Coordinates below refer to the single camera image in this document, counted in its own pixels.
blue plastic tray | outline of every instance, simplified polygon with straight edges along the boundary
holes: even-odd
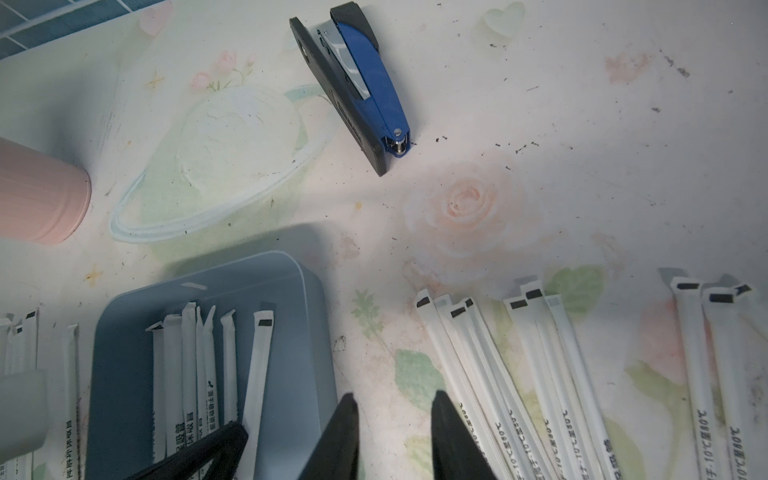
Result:
[[[123,293],[107,305],[96,327],[86,478],[121,480],[151,465],[152,335],[144,329],[168,313],[180,313],[190,301],[201,305],[203,315],[216,305],[220,406],[223,360],[218,319],[231,309],[237,311],[240,418],[253,348],[253,312],[274,308],[254,478],[297,478],[336,407],[336,383],[320,281],[279,251]]]

blue stapler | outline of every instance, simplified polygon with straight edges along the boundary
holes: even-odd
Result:
[[[290,27],[306,63],[379,176],[385,152],[402,157],[411,146],[406,115],[379,57],[379,43],[355,2],[331,8],[314,35],[298,18]]]

pink rose print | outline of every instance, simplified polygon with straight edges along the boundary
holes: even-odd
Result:
[[[229,74],[237,66],[237,53],[229,53],[228,50],[222,51],[219,59],[216,60],[216,66],[223,74]]]
[[[707,327],[707,347],[710,372],[715,373],[712,334]],[[641,314],[640,324],[641,358],[652,369],[678,385],[687,383],[683,337],[680,334],[680,322],[677,319],[677,307],[674,299],[646,307]]]
[[[154,7],[145,8],[139,14],[139,27],[144,33],[155,37],[168,23],[173,10],[174,4],[170,0],[160,2]]]
[[[197,72],[193,77],[190,85],[195,90],[204,90],[210,84],[210,75],[204,71]]]
[[[404,207],[416,271],[438,283],[487,276],[508,252],[532,243],[541,224],[511,171],[488,155],[424,176]]]

table surface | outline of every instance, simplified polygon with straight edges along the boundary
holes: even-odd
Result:
[[[335,4],[166,2],[0,61],[0,136],[93,182],[64,243],[0,240],[0,309],[39,306],[55,419],[67,325],[80,324],[84,445],[107,302],[278,249],[323,281],[366,478],[431,477],[429,403],[445,376],[412,308],[423,286],[477,299],[541,420],[498,302],[531,275],[567,297],[625,478],[696,478],[658,268],[768,289],[768,4],[365,5],[414,141],[381,178],[290,34],[289,17],[315,25]],[[765,451],[768,343],[741,326]],[[60,478],[62,456],[56,422],[35,479]]]

bundle of straws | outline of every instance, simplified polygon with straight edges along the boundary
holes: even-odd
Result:
[[[619,480],[608,438],[576,335],[559,295],[545,296],[541,282],[504,301],[531,367],[544,417],[542,444],[512,378],[471,298],[453,303],[428,290],[415,299],[445,367],[467,428],[500,480]]]
[[[751,415],[748,414],[739,315],[744,314],[755,329],[768,339],[768,313],[755,298],[752,287],[746,283],[703,288],[699,280],[676,276],[670,286],[683,334],[699,478],[749,480],[749,465],[750,461],[753,462],[754,452],[750,452]],[[705,317],[712,332],[717,379],[723,395],[724,442],[714,418]]]

